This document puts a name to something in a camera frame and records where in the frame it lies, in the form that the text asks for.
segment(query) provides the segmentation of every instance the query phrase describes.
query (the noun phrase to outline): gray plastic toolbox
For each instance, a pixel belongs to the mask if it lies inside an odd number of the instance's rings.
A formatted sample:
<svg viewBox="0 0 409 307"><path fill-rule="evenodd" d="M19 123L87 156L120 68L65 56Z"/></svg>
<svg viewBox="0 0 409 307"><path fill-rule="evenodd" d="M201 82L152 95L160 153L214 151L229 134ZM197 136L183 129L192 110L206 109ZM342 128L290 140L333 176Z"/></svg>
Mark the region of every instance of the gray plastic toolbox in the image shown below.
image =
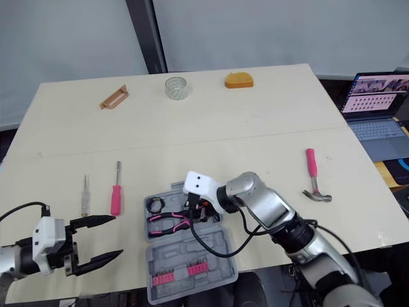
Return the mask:
<svg viewBox="0 0 409 307"><path fill-rule="evenodd" d="M169 192L145 198L144 204L152 197L160 197L165 202L161 213L187 210L184 207L187 195L183 193L183 182L172 184L171 188ZM147 218L153 215L145 206L145 237L148 242L152 242L146 249L148 300L151 304L164 303L237 280L238 271L234 258L219 258L209 253L195 240L190 229L149 238L148 232L168 229L183 221L167 218L147 222ZM221 222L222 216L219 220L209 217L207 222L195 223L194 229L208 246L225 254L231 252L231 246ZM201 264L205 265L206 271L192 274L192 270L201 267ZM154 285L154 278L158 280L157 276L165 278L168 274L172 281Z"/></svg>

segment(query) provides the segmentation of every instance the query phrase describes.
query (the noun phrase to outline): hammer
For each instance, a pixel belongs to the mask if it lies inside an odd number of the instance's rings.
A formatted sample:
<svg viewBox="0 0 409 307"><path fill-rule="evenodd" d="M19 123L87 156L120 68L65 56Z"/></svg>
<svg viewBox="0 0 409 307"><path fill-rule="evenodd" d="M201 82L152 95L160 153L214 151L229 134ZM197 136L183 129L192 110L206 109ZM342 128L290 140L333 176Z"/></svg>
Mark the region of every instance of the hammer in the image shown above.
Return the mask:
<svg viewBox="0 0 409 307"><path fill-rule="evenodd" d="M317 164L315 163L315 154L312 148L308 148L306 151L308 173L311 176L311 182L313 183L313 192L310 193L307 190L302 191L302 194L306 195L309 199L314 201L332 201L331 195L322 195L318 190L317 184Z"/></svg>

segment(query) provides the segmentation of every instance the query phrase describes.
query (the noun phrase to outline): laptop keyboard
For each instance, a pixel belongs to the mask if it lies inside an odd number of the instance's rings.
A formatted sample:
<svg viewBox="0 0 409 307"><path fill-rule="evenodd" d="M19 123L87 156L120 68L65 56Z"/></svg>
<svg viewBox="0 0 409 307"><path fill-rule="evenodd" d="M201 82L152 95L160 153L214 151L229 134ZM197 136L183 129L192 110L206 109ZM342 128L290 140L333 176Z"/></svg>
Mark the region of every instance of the laptop keyboard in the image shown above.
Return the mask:
<svg viewBox="0 0 409 307"><path fill-rule="evenodd" d="M405 136L396 122L353 123L350 127L360 141Z"/></svg>

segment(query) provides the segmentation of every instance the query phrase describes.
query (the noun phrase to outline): pink hammer handle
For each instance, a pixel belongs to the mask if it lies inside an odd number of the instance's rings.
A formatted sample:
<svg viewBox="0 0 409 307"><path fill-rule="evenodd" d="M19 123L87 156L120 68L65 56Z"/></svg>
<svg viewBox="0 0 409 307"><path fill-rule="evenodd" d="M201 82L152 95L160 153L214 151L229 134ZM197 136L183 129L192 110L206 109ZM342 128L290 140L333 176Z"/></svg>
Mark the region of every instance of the pink hammer handle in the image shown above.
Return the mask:
<svg viewBox="0 0 409 307"><path fill-rule="evenodd" d="M111 215L118 216L121 214L121 186L114 185L111 198Z"/></svg>
<svg viewBox="0 0 409 307"><path fill-rule="evenodd" d="M317 164L315 163L315 154L312 148L308 148L306 151L308 172L311 177L317 177Z"/></svg>

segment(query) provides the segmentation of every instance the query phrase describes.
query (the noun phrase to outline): toolbox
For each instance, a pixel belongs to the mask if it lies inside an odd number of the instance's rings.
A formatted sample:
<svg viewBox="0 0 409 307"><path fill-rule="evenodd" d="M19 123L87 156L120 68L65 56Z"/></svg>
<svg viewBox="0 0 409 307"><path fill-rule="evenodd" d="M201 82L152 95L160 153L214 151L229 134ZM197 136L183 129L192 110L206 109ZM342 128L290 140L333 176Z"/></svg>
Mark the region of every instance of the toolbox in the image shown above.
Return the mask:
<svg viewBox="0 0 409 307"><path fill-rule="evenodd" d="M155 204L152 204L153 198L156 199ZM144 231L146 240L151 243L146 249L147 289L151 304L179 299L237 280L234 258L219 258L209 253L196 241L189 228L162 235L163 230L171 232L175 226L187 223L188 219L170 214L188 210L186 201L183 182L172 184L171 190L166 193L144 199ZM166 217L152 219L155 214L146 208L148 202L157 211L163 205L160 213ZM223 216L218 214L210 216L206 221L194 223L194 229L209 247L226 254L231 252L231 246L227 231L220 225L222 219ZM155 233L160 233L160 236L154 236Z"/></svg>

